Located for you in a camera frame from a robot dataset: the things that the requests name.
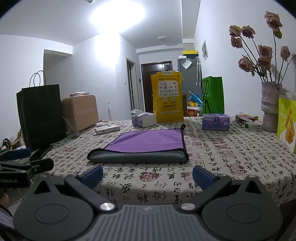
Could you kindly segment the lime green orange bag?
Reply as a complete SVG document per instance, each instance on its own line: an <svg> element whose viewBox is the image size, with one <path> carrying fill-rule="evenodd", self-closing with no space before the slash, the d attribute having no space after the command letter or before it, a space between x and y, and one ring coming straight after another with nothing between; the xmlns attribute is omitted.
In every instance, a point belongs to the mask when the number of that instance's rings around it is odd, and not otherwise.
<svg viewBox="0 0 296 241"><path fill-rule="evenodd" d="M295 93L286 92L278 100L277 136L295 153L295 121L296 121Z"/></svg>

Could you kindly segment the red green flat boxes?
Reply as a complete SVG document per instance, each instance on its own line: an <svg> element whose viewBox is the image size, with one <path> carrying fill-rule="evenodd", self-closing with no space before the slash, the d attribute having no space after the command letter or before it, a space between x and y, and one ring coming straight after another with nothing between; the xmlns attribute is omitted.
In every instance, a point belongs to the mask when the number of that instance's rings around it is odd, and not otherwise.
<svg viewBox="0 0 296 241"><path fill-rule="evenodd" d="M262 123L260 121L257 121L253 116L250 115L237 114L235 116L235 120L243 128L262 128Z"/></svg>

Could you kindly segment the calligraphy print tablecloth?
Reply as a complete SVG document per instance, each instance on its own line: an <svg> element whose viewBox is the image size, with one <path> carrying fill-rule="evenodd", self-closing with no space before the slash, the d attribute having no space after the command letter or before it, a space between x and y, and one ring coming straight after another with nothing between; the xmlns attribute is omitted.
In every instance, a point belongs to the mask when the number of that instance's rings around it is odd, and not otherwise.
<svg viewBox="0 0 296 241"><path fill-rule="evenodd" d="M184 164L103 164L95 188L115 204L180 204L200 192L192 169L225 173L233 179L256 175L277 204L295 199L295 154L275 134L242 128L232 120L228 131L204 131L200 118L185 118Z"/></svg>

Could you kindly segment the grey refrigerator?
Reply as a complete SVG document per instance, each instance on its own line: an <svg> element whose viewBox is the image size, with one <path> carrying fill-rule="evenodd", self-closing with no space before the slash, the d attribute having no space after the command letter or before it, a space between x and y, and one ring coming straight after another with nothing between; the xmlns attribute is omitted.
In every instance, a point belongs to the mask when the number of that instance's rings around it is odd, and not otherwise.
<svg viewBox="0 0 296 241"><path fill-rule="evenodd" d="M187 95L187 100L189 100L191 93L197 94L202 99L198 59L179 58L177 64L178 71L182 74L182 91Z"/></svg>

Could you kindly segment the pink hard suitcase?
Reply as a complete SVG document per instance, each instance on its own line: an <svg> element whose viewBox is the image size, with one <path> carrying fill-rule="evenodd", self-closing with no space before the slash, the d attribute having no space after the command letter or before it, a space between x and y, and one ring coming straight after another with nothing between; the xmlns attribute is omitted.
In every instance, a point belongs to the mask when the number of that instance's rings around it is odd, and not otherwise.
<svg viewBox="0 0 296 241"><path fill-rule="evenodd" d="M79 132L99 120L96 97L93 94L69 96L62 99L61 104L64 118Z"/></svg>

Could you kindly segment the red gift box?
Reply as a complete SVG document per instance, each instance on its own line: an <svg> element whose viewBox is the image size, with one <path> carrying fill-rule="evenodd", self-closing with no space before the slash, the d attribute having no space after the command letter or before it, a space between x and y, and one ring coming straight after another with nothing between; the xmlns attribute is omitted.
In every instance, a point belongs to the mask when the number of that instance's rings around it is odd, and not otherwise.
<svg viewBox="0 0 296 241"><path fill-rule="evenodd" d="M196 117L199 115L199 109L188 106L187 108L187 116Z"/></svg>

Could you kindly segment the green paper shopping bag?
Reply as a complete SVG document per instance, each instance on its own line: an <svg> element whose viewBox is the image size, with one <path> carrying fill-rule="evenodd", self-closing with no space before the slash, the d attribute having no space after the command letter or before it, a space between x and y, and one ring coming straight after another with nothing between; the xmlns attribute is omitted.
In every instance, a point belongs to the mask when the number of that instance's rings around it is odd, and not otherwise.
<svg viewBox="0 0 296 241"><path fill-rule="evenodd" d="M224 91L222 77L208 76L202 80L203 113L224 114Z"/></svg>

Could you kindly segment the purple tissue box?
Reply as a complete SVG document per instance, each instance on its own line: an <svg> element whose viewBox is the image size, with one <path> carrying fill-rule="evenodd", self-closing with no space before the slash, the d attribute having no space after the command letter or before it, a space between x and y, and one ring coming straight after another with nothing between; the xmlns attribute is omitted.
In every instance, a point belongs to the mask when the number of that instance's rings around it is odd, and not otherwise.
<svg viewBox="0 0 296 241"><path fill-rule="evenodd" d="M230 117L227 114L207 113L202 116L202 130L227 131Z"/></svg>

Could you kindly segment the white textured vase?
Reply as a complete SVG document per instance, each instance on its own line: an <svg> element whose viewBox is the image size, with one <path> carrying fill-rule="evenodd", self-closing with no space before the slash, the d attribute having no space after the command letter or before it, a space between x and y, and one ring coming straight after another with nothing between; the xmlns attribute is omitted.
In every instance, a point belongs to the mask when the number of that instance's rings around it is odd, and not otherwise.
<svg viewBox="0 0 296 241"><path fill-rule="evenodd" d="M262 128L276 133L278 129L278 101L283 95L282 84L275 82L261 83L261 110L263 111Z"/></svg>

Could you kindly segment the yellow printed shopping bag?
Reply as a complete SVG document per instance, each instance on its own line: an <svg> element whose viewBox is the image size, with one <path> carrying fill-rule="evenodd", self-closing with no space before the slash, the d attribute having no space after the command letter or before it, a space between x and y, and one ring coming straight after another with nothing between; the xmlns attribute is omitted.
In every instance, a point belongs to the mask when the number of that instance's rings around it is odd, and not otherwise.
<svg viewBox="0 0 296 241"><path fill-rule="evenodd" d="M158 72L151 76L153 114L157 123L184 120L182 74L176 71Z"/></svg>

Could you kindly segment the wall picture frame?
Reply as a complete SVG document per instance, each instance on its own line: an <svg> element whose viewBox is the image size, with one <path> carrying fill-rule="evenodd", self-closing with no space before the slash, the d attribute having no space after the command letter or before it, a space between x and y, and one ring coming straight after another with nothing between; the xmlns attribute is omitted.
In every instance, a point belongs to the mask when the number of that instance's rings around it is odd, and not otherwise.
<svg viewBox="0 0 296 241"><path fill-rule="evenodd" d="M202 56L204 58L204 60L206 60L208 58L208 50L207 50L207 44L206 44L206 40L204 40L203 44L202 44Z"/></svg>

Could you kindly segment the flat white box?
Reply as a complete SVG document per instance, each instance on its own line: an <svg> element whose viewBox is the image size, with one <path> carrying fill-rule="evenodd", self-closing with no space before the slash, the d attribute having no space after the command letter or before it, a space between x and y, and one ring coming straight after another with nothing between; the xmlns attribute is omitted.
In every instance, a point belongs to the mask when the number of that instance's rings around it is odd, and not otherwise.
<svg viewBox="0 0 296 241"><path fill-rule="evenodd" d="M107 126L99 126L94 128L95 135L102 135L105 133L116 132L120 130L120 126L117 125L107 125Z"/></svg>

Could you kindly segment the black paper shopping bag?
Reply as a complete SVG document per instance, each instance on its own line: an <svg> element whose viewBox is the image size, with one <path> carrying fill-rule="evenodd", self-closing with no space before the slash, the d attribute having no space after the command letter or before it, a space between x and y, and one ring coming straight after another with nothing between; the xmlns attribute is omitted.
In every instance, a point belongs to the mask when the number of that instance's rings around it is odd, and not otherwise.
<svg viewBox="0 0 296 241"><path fill-rule="evenodd" d="M67 137L58 84L23 88L16 94L25 146L31 151Z"/></svg>

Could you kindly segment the open white tissue box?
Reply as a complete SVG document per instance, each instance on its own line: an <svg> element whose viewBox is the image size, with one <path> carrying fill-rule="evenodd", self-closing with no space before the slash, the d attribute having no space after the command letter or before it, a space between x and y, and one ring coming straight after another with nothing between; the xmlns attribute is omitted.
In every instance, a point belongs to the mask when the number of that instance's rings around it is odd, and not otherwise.
<svg viewBox="0 0 296 241"><path fill-rule="evenodd" d="M132 125L146 128L157 124L156 115L153 113L144 112L138 109L133 109L132 114Z"/></svg>

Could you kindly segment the dried pink rose bouquet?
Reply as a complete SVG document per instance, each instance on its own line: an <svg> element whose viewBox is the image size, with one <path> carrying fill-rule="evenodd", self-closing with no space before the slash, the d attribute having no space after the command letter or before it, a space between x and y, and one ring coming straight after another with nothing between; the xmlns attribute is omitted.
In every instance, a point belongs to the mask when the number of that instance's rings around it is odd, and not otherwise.
<svg viewBox="0 0 296 241"><path fill-rule="evenodd" d="M288 46L282 46L280 48L281 64L278 69L276 39L282 38L283 25L280 16L276 13L266 11L264 18L273 32L273 48L256 44L254 40L256 32L249 25L229 27L231 46L245 52L238 61L238 67L241 70L251 73L252 76L257 74L262 82L282 84L290 63L295 64L295 54L291 54Z"/></svg>

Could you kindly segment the clear glass cup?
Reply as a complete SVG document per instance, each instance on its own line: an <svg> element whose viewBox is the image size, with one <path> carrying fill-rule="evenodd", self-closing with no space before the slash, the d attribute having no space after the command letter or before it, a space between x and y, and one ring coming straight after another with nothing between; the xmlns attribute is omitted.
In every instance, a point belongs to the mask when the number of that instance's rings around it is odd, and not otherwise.
<svg viewBox="0 0 296 241"><path fill-rule="evenodd" d="M65 121L68 137L69 138L79 137L79 125L78 125L77 118L68 119L63 117L63 120Z"/></svg>

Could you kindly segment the purple grey folded towel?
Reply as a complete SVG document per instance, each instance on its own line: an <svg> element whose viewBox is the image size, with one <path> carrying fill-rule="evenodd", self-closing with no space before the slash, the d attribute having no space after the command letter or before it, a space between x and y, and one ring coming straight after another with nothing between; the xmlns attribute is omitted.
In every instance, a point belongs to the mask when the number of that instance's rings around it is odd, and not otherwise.
<svg viewBox="0 0 296 241"><path fill-rule="evenodd" d="M189 155L186 150L183 130L148 130L126 132L119 135L105 148L93 149L87 159L93 163L186 163Z"/></svg>

